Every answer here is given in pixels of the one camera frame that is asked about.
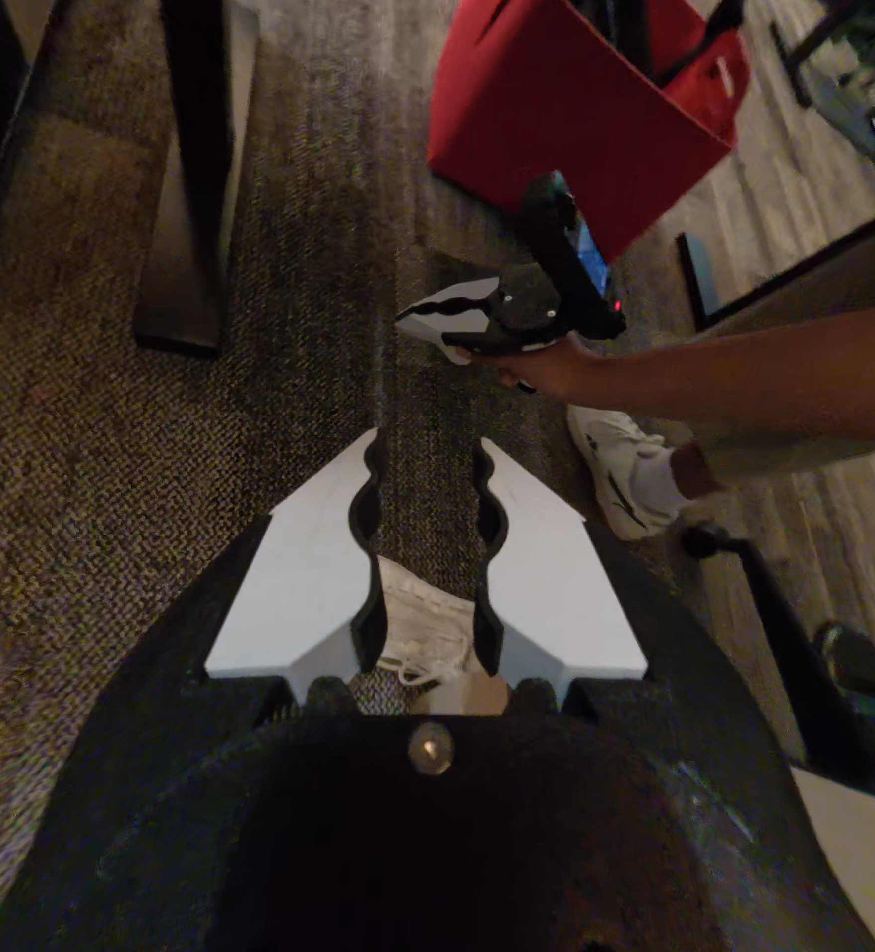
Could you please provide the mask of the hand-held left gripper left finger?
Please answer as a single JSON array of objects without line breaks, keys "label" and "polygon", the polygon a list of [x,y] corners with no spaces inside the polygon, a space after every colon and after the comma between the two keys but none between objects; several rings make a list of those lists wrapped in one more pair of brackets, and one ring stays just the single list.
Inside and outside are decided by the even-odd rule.
[{"label": "hand-held left gripper left finger", "polygon": [[273,508],[206,658],[210,679],[278,678],[302,704],[320,678],[375,669],[388,629],[372,551],[383,470],[373,427]]}]

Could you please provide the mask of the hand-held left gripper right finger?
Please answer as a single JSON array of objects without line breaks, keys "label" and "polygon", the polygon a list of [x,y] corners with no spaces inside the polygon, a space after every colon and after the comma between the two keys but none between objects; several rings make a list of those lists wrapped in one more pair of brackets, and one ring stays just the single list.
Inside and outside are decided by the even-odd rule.
[{"label": "hand-held left gripper right finger", "polygon": [[586,519],[489,438],[473,470],[484,543],[473,646],[486,674],[541,681],[559,705],[578,680],[643,680],[648,661]]}]

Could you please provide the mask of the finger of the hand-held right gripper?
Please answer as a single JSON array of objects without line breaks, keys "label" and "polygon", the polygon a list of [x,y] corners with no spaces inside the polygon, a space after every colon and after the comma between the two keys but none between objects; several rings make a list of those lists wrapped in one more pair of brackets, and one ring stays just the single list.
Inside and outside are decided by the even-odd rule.
[{"label": "finger of the hand-held right gripper", "polygon": [[497,296],[431,296],[405,309],[397,317],[395,327],[404,336],[436,347],[451,363],[468,365],[470,358],[458,353],[457,345],[447,343],[444,336],[485,333],[497,303]]},{"label": "finger of the hand-held right gripper", "polygon": [[410,305],[396,316],[407,318],[455,318],[479,311],[487,318],[500,311],[500,278],[485,277],[451,285]]}]

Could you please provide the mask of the person's right forearm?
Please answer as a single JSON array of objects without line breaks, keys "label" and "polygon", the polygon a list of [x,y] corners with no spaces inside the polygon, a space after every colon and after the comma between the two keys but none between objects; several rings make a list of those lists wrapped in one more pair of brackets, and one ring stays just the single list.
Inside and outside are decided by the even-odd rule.
[{"label": "person's right forearm", "polygon": [[875,309],[586,368],[572,405],[875,442]]}]

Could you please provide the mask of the black desk leg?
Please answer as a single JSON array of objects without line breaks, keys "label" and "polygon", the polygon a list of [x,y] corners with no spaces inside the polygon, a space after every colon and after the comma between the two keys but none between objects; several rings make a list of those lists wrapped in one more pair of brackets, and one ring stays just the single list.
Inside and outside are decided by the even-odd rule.
[{"label": "black desk leg", "polygon": [[244,2],[163,1],[174,125],[133,318],[148,349],[215,359],[260,36]]}]

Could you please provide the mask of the person's right hand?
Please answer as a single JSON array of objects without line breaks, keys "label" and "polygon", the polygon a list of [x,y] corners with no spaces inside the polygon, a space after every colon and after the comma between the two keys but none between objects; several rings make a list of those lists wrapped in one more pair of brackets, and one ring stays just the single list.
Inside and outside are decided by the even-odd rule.
[{"label": "person's right hand", "polygon": [[535,351],[493,356],[456,347],[455,354],[490,368],[505,387],[530,389],[561,404],[588,407],[607,393],[606,360],[574,337]]}]

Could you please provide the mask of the white shoe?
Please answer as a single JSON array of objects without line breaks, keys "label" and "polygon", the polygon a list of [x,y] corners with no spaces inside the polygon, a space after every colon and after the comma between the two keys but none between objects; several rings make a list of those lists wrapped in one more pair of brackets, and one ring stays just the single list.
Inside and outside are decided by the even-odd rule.
[{"label": "white shoe", "polygon": [[475,606],[438,589],[383,556],[378,558],[387,632],[376,668],[400,684],[445,684],[467,672]]},{"label": "white shoe", "polygon": [[590,470],[598,506],[621,541],[655,537],[690,506],[675,479],[675,449],[629,415],[571,406],[567,424]]}]

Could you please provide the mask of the red fabric box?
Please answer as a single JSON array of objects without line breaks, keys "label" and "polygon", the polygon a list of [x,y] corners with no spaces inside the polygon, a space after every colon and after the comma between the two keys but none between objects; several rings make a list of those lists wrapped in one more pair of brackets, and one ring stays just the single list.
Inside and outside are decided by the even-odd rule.
[{"label": "red fabric box", "polygon": [[460,2],[434,78],[427,162],[517,213],[559,173],[608,264],[736,148],[751,81],[741,24],[637,2],[645,75],[571,3]]}]

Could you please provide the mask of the black chair base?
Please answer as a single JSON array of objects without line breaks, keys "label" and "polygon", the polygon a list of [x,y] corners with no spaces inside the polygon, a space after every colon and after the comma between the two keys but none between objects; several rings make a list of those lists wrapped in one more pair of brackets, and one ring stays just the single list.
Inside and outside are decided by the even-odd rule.
[{"label": "black chair base", "polygon": [[702,522],[682,530],[681,545],[698,562],[739,560],[801,737],[793,763],[875,796],[875,643],[836,622],[809,637],[753,541]]}]

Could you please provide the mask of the person's leg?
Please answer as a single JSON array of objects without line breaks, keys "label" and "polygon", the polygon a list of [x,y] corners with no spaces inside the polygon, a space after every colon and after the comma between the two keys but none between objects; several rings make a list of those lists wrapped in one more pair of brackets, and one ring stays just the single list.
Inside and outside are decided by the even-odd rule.
[{"label": "person's leg", "polygon": [[875,453],[875,440],[741,430],[698,430],[675,448],[677,490],[695,500],[759,479],[818,469]]}]

